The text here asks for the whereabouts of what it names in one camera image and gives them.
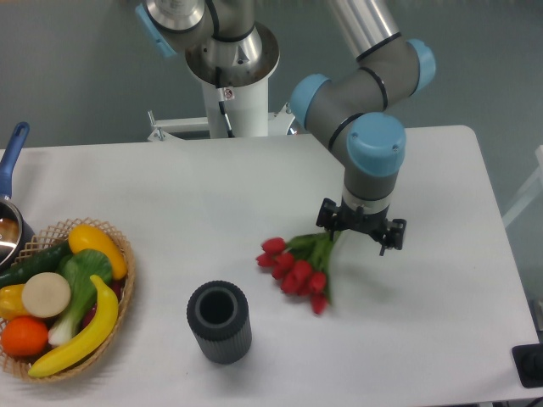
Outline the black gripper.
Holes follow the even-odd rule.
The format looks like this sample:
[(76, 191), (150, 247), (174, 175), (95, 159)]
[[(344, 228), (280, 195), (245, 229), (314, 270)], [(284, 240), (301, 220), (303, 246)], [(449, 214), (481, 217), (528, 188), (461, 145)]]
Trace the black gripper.
[(376, 236), (381, 248), (380, 256), (390, 249), (402, 250), (406, 232), (405, 219), (387, 220), (389, 208), (367, 214), (362, 207), (352, 209), (345, 202), (340, 207), (330, 198), (324, 198), (318, 211), (316, 225), (327, 231), (352, 230)]

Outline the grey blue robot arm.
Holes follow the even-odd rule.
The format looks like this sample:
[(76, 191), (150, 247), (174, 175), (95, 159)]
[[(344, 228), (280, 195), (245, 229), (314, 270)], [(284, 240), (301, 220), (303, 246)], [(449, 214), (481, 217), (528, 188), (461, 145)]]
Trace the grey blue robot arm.
[[(344, 167), (342, 199), (325, 199), (316, 223), (398, 250), (406, 222), (387, 213), (406, 131), (386, 111), (434, 78), (434, 55), (401, 35), (382, 1), (332, 1), (329, 7), (357, 68), (338, 81), (309, 75), (288, 101), (293, 120)], [(269, 134), (268, 80), (280, 52), (276, 37), (255, 19), (253, 2), (142, 1), (136, 12), (159, 51), (183, 55), (200, 82), (211, 137)]]

